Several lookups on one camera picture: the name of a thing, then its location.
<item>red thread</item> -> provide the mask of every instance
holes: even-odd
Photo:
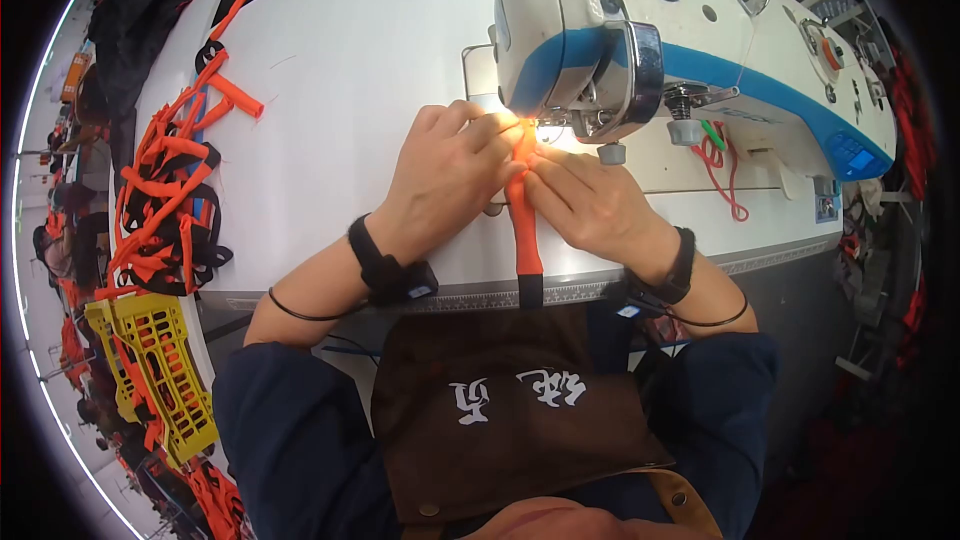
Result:
[[[723,122],[714,121],[714,127],[716,128],[717,135],[726,143],[726,147],[729,149],[730,154],[732,155],[733,165],[729,173],[729,194],[724,191],[723,187],[720,186],[720,183],[717,182],[717,178],[714,176],[714,170],[723,169],[723,151],[717,148],[717,145],[711,140],[710,136],[703,136],[703,140],[699,146],[690,146],[690,150],[693,151],[698,157],[703,161],[703,164],[706,166],[706,173],[710,176],[710,181],[713,182],[713,187],[716,189],[720,196],[729,203],[729,214],[733,217],[735,222],[746,222],[750,219],[750,211],[746,207],[737,202],[737,193],[734,189],[734,181],[737,178],[737,165],[738,165],[738,156],[737,150],[734,150],[734,144],[730,141],[729,138],[726,138],[723,134]]]

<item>brown apron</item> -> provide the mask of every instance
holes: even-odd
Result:
[[[582,306],[400,319],[370,416],[408,533],[636,471],[650,472],[675,522],[721,535],[692,486],[664,469],[674,461],[633,377],[594,374]]]

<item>knob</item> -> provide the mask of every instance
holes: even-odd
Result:
[[[620,142],[611,142],[597,148],[597,156],[604,165],[623,165],[627,162],[627,147]]]
[[[704,126],[700,119],[674,119],[667,121],[670,144],[674,147],[699,147],[704,138]]]

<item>finger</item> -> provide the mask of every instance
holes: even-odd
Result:
[[[602,168],[604,165],[594,155],[573,154],[566,150],[539,143],[534,150],[544,159],[563,166],[570,174],[575,175],[583,184],[594,190],[599,184],[599,176],[603,175]]]
[[[514,176],[523,174],[527,171],[527,163],[522,161],[507,161],[500,165],[500,170],[496,174],[497,188],[503,188],[507,182],[514,179]]]
[[[570,234],[575,227],[573,211],[535,171],[527,171],[523,177],[523,192],[534,210],[543,215],[558,234],[564,238]]]
[[[469,147],[471,152],[480,152],[490,142],[492,138],[508,130],[510,135],[504,137],[504,140],[510,142],[512,147],[523,138],[523,129],[520,126],[521,121],[513,113],[487,113],[470,122],[458,137]]]
[[[424,133],[433,129],[437,125],[440,115],[447,111],[447,107],[439,104],[428,104],[420,107],[416,112],[414,122],[410,125],[411,132]]]
[[[433,127],[441,138],[450,138],[463,129],[466,122],[473,121],[483,117],[483,107],[475,102],[466,102],[465,100],[454,100],[450,106],[439,116],[437,124]]]
[[[530,155],[527,159],[527,166],[574,211],[582,208],[590,200],[590,195],[594,193],[569,169],[556,162],[548,161],[540,155]]]
[[[520,126],[510,127],[491,138],[477,153],[477,158],[486,167],[497,168],[514,152],[514,145],[522,138],[523,130]]]

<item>green tool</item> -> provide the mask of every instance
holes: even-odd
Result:
[[[727,143],[717,136],[716,131],[714,131],[714,126],[710,125],[706,119],[700,119],[700,125],[703,126],[703,131],[706,132],[706,135],[713,140],[713,143],[717,146],[717,149],[727,150]]]

